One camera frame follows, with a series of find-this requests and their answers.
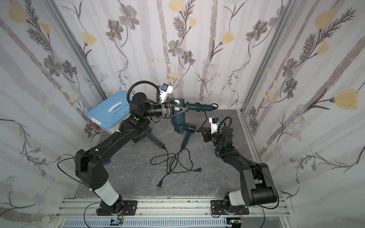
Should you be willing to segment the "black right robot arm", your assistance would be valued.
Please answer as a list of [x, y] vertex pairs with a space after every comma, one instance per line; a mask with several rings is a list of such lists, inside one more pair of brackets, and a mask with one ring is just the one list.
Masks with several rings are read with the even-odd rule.
[[197, 131], [203, 140], [215, 146], [215, 156], [231, 165], [240, 175], [240, 189], [227, 192], [222, 200], [224, 212], [229, 215], [249, 214], [250, 206], [279, 202], [278, 191], [272, 180], [270, 169], [265, 163], [256, 163], [244, 157], [233, 146], [232, 118], [220, 120], [209, 118], [210, 127], [201, 127]]

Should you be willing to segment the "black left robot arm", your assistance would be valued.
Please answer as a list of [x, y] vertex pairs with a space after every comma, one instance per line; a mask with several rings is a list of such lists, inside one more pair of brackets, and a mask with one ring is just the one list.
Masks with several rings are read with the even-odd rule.
[[[157, 90], [155, 101], [148, 99], [142, 92], [130, 95], [132, 90], [141, 84], [151, 85]], [[126, 94], [129, 117], [123, 120], [117, 130], [106, 140], [87, 151], [79, 150], [76, 153], [76, 176], [101, 200], [100, 206], [96, 210], [97, 215], [119, 216], [125, 209], [122, 196], [111, 185], [109, 174], [104, 168], [116, 152], [129, 141], [136, 143], [145, 137], [148, 137], [158, 147], [166, 148], [152, 135], [149, 124], [150, 118], [153, 116], [171, 119], [186, 111], [184, 99], [166, 101], [171, 89], [171, 86], [167, 84], [157, 86], [150, 81], [139, 81], [133, 84]]]

